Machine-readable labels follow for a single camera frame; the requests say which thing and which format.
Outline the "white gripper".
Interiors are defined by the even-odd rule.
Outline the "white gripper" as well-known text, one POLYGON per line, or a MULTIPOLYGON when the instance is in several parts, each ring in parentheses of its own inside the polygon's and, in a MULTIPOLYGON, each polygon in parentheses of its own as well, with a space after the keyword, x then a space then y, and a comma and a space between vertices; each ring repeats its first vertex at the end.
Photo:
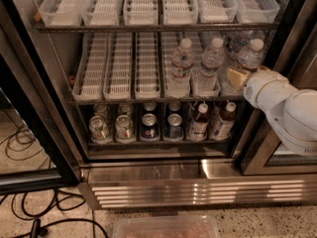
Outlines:
POLYGON ((244 87, 244 98, 263 112, 268 112, 297 91, 286 77, 265 65, 260 65, 252 74, 244 69, 228 67, 226 75, 236 90, 244 87))

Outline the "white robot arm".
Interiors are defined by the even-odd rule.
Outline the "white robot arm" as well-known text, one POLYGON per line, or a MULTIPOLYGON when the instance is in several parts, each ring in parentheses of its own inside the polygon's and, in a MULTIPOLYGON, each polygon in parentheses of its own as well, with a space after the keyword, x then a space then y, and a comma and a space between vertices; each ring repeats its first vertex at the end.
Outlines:
POLYGON ((297 89, 276 71, 228 67, 228 82, 261 110, 284 146, 301 156, 317 155, 317 91, 297 89))

